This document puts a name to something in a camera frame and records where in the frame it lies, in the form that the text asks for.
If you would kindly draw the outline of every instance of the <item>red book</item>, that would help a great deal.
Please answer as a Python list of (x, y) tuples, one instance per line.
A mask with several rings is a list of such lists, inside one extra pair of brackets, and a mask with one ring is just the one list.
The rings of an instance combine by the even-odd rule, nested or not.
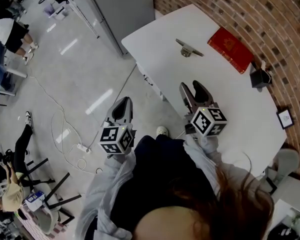
[(208, 44), (225, 57), (240, 74), (247, 70), (254, 58), (251, 51), (223, 27), (210, 38)]

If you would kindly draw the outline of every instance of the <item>table leg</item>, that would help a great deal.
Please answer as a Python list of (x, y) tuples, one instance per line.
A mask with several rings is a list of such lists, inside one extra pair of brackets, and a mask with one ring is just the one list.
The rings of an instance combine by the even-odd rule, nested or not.
[(22, 77), (22, 78), (27, 78), (27, 77), (28, 77), (27, 74), (22, 73), (22, 72), (20, 72), (20, 71), (17, 71), (17, 70), (15, 70), (15, 69), (12, 69), (12, 68), (7, 68), (6, 71), (8, 71), (8, 72), (10, 72), (10, 73), (12, 73), (12, 74), (15, 74), (15, 75), (17, 75), (17, 76), (19, 76), (19, 77)]
[(0, 90), (0, 94), (9, 95), (9, 96), (16, 96), (15, 93), (6, 91), (6, 90)]

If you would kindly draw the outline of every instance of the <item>picture frame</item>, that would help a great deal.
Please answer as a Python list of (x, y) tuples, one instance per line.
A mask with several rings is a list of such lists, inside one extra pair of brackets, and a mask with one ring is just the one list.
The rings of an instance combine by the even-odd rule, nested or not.
[(294, 119), (288, 107), (285, 107), (276, 113), (282, 129), (287, 129), (295, 125)]

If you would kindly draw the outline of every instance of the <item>white table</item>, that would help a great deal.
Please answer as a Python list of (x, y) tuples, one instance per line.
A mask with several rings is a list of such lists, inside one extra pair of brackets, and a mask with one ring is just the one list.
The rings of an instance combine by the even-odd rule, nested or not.
[[(251, 87), (250, 70), (240, 75), (207, 42), (219, 26), (193, 4), (169, 13), (122, 40), (138, 63), (139, 70), (162, 93), (177, 113), (188, 113), (179, 85), (184, 82), (194, 93), (193, 80), (212, 94), (225, 114), (228, 125), (219, 135), (218, 151), (225, 163), (249, 169), (260, 175), (287, 138), (268, 90)], [(203, 53), (181, 55), (179, 39)]]

